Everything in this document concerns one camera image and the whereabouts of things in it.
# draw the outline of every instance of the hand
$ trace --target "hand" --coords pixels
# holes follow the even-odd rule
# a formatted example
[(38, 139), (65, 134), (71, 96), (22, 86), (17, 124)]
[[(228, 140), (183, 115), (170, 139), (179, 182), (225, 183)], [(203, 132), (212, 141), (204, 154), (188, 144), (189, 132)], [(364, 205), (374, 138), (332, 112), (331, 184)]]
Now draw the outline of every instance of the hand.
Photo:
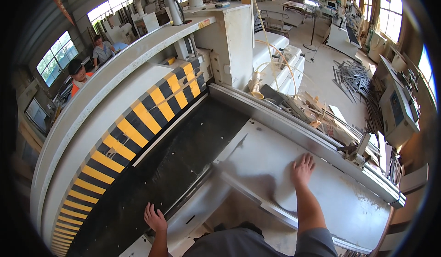
[(161, 210), (158, 211), (158, 215), (155, 213), (155, 205), (147, 203), (146, 209), (144, 210), (144, 221), (155, 231), (164, 232), (167, 231), (167, 221), (164, 218)]
[(315, 162), (310, 153), (303, 154), (300, 164), (292, 163), (291, 182), (294, 186), (307, 185), (314, 171)]

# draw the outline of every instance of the gray shirt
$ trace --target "gray shirt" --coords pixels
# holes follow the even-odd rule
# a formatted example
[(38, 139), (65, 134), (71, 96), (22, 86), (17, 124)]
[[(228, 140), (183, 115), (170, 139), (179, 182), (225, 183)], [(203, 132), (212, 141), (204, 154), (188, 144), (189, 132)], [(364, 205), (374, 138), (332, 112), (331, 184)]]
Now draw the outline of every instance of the gray shirt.
[(98, 58), (100, 60), (100, 64), (106, 61), (110, 56), (113, 56), (112, 44), (109, 41), (103, 42), (103, 49), (99, 46), (96, 46), (93, 49), (92, 58)]
[[(195, 256), (286, 256), (269, 244), (263, 237), (248, 228), (233, 228), (210, 233), (198, 239), (183, 257)], [(312, 228), (297, 237), (296, 257), (324, 256), (337, 257), (332, 236), (326, 228)]]

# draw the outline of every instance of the man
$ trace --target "man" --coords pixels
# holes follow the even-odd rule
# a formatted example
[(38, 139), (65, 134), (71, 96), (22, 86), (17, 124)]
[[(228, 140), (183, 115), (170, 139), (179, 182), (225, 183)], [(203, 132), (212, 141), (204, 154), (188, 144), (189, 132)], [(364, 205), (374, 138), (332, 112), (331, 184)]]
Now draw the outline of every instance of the man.
[(95, 49), (93, 49), (93, 65), (95, 70), (98, 69), (98, 58), (100, 59), (100, 64), (103, 64), (107, 59), (112, 57), (115, 52), (115, 48), (109, 41), (104, 41), (101, 39), (100, 35), (95, 36), (93, 39), (95, 41)]
[[(331, 233), (326, 228), (322, 209), (308, 188), (315, 163), (310, 153), (302, 161), (292, 164), (291, 181), (297, 194), (297, 247), (295, 256), (337, 256)], [(167, 257), (167, 221), (161, 210), (148, 203), (144, 221), (156, 232), (149, 257)], [(262, 231), (252, 223), (244, 222), (238, 227), (215, 231), (199, 238), (183, 255), (193, 256), (286, 256), (265, 243)]]
[(82, 61), (78, 58), (74, 58), (72, 61), (70, 61), (68, 71), (69, 75), (73, 78), (71, 97), (74, 97), (74, 95), (84, 86), (93, 73), (86, 73)]

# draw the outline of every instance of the red banner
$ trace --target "red banner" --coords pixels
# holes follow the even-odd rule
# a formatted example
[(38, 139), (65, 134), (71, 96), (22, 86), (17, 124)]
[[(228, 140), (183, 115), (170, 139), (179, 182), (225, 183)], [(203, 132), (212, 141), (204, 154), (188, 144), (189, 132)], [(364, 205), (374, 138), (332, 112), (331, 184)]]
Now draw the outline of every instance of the red banner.
[(68, 11), (65, 9), (63, 3), (61, 0), (54, 0), (54, 2), (57, 4), (58, 8), (63, 12), (64, 16), (74, 25), (74, 22), (72, 21), (71, 16), (69, 15)]

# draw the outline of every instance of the black cap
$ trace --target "black cap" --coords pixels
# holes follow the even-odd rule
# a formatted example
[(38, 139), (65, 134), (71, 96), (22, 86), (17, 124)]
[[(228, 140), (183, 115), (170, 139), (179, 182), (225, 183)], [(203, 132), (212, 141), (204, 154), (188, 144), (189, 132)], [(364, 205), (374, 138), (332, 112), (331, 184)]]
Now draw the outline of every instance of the black cap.
[(82, 61), (78, 58), (72, 59), (68, 66), (69, 75), (75, 75), (82, 67)]

